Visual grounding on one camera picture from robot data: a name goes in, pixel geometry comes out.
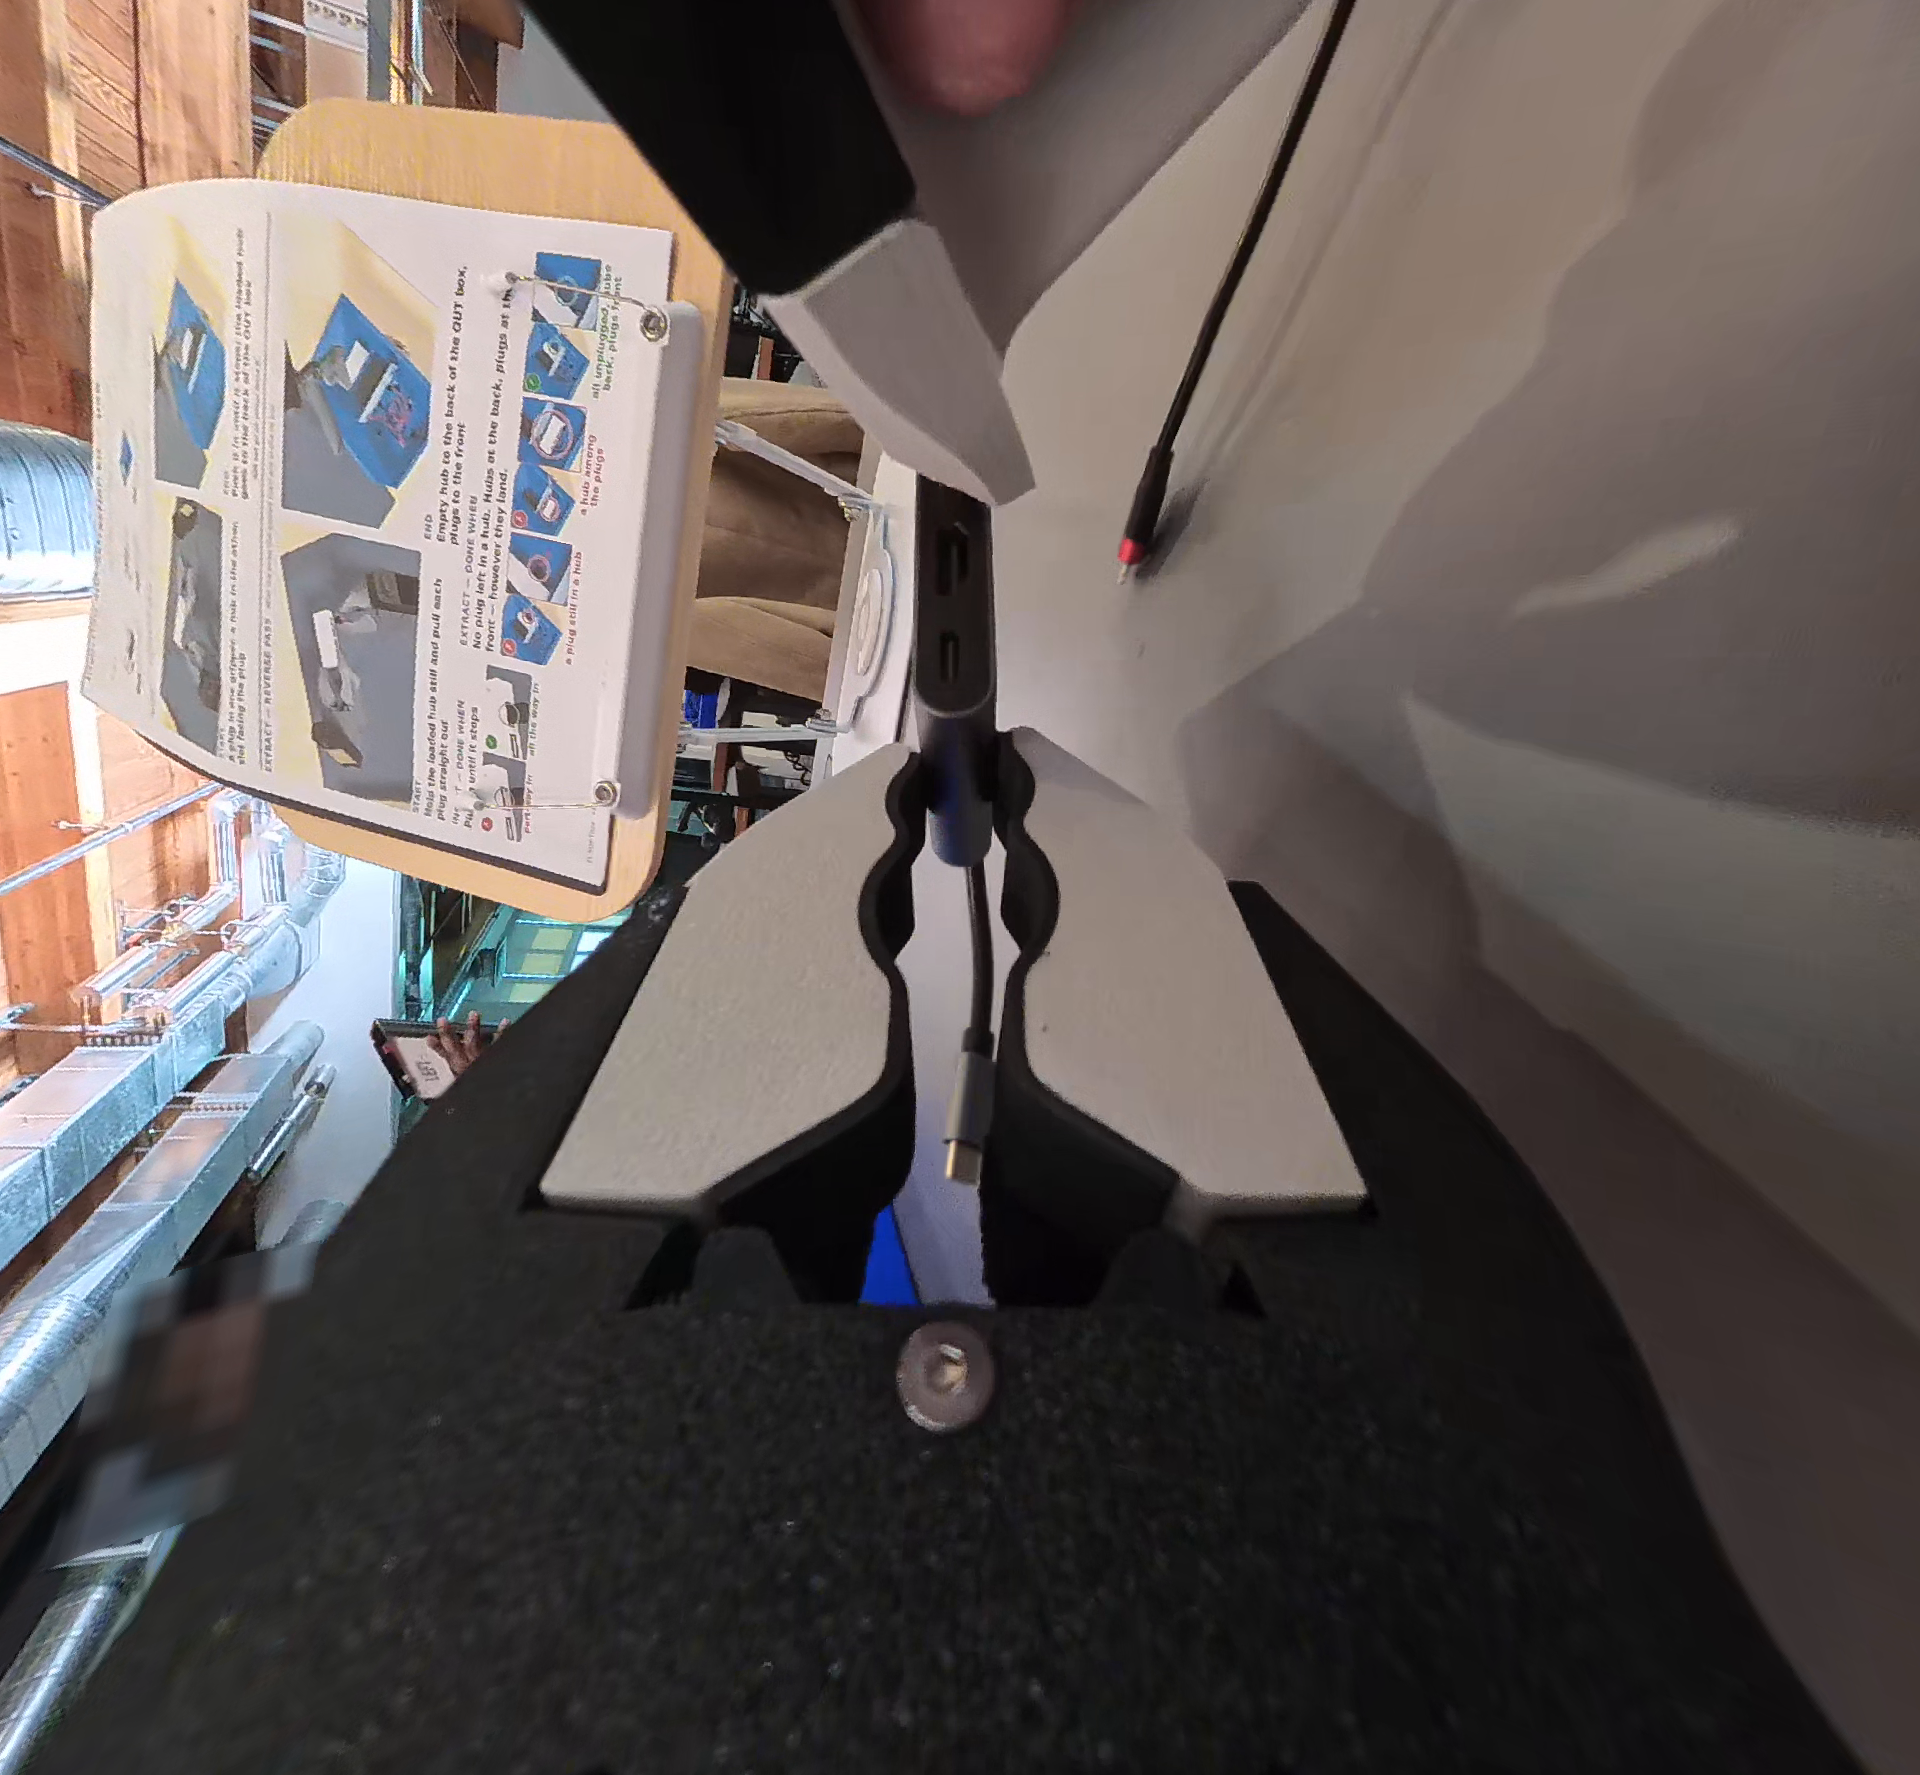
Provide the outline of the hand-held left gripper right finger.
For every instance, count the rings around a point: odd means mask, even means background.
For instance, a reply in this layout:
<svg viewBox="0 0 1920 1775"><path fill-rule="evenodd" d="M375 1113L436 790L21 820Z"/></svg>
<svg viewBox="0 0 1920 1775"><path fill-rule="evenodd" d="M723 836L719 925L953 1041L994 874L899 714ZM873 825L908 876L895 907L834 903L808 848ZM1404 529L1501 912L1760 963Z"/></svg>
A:
<svg viewBox="0 0 1920 1775"><path fill-rule="evenodd" d="M1355 1211L1366 1183L1225 876L1039 733L1000 755L991 1164L1048 1221Z"/></svg>

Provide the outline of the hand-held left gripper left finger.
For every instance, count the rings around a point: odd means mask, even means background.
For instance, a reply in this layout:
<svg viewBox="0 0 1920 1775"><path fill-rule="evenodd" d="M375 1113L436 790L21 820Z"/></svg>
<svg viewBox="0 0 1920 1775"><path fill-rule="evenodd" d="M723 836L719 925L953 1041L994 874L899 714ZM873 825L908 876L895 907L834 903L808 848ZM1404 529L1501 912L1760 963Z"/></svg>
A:
<svg viewBox="0 0 1920 1775"><path fill-rule="evenodd" d="M728 1202L901 1108L919 756L816 783L685 883L539 1182L553 1207L719 1221Z"/></svg>

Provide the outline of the grey usb hub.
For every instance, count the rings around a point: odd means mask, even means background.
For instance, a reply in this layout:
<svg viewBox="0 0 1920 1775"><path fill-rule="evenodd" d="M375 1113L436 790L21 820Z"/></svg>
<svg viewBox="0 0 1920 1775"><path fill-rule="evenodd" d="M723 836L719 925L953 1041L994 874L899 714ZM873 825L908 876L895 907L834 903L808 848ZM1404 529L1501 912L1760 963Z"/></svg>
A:
<svg viewBox="0 0 1920 1775"><path fill-rule="evenodd" d="M914 491L910 700L925 826L967 907L967 1016L945 1135L945 1173L979 1186L995 1090L995 947L988 855L995 836L995 559L983 501L926 474Z"/></svg>

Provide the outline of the tan hanging cloth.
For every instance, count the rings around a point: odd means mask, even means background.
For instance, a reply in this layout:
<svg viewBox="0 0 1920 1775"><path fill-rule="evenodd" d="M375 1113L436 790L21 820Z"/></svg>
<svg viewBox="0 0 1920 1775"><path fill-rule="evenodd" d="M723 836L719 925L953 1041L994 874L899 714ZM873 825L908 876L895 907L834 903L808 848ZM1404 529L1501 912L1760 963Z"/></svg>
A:
<svg viewBox="0 0 1920 1775"><path fill-rule="evenodd" d="M864 431L818 385L725 376L719 417L857 483ZM836 496L751 451L711 458L687 683L722 676L820 706L848 522Z"/></svg>

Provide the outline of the white document stand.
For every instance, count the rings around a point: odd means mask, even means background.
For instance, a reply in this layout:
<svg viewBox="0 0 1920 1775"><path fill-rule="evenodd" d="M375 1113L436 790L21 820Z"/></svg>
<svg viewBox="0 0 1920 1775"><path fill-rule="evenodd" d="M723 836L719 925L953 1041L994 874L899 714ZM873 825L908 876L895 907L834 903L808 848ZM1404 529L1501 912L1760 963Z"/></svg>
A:
<svg viewBox="0 0 1920 1775"><path fill-rule="evenodd" d="M614 613L615 645L621 653L617 679L615 756L591 764L592 807L614 820L633 814L643 802L650 777L655 737L655 691L662 666L655 602L641 599L641 584L658 574L673 574L678 559L683 474L689 446L707 436L700 417L701 334L700 314L674 302L621 302L615 325L619 338L635 338L623 357L640 363L643 391L640 408L646 417L640 440L641 462L633 495L615 506L615 520L631 522L633 544L617 565L625 576L621 602ZM785 466L836 496L848 522L843 581L829 635L828 680L813 718L802 726L799 740L834 742L858 728L869 700L878 693L887 662L910 640L908 529L903 517L885 508L878 493L858 483L810 466L785 449L762 441L747 428L716 415L709 431L716 449L732 446Z"/></svg>

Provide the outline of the printed instruction sheet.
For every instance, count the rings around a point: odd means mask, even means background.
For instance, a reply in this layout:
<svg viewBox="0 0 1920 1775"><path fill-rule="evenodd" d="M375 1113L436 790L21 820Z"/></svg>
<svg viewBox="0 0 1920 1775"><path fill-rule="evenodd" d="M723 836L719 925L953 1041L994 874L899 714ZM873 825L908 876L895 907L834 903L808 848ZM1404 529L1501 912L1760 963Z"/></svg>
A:
<svg viewBox="0 0 1920 1775"><path fill-rule="evenodd" d="M595 885L664 229L265 180L92 226L83 689L210 779Z"/></svg>

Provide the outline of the silver ventilation duct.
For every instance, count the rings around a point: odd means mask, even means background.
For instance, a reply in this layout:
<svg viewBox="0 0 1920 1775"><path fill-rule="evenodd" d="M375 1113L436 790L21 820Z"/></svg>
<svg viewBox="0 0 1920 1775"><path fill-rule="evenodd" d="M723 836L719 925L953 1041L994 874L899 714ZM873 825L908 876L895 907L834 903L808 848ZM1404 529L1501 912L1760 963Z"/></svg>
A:
<svg viewBox="0 0 1920 1775"><path fill-rule="evenodd" d="M275 1248L182 1265L159 1207L92 1217L21 1292L2 1329L2 1498L21 1495L58 1436L116 1409L137 1362L192 1315L294 1297L346 1208L300 1208Z"/></svg>
<svg viewBox="0 0 1920 1775"><path fill-rule="evenodd" d="M88 595L95 563L89 443L58 429L3 419L2 599Z"/></svg>
<svg viewBox="0 0 1920 1775"><path fill-rule="evenodd" d="M270 1128L323 1048L297 1021L263 1046L223 1054L194 1073L175 1043L81 1046L2 1107L2 1263L48 1243L58 1223L104 1196L153 1144L225 1135L246 1116Z"/></svg>

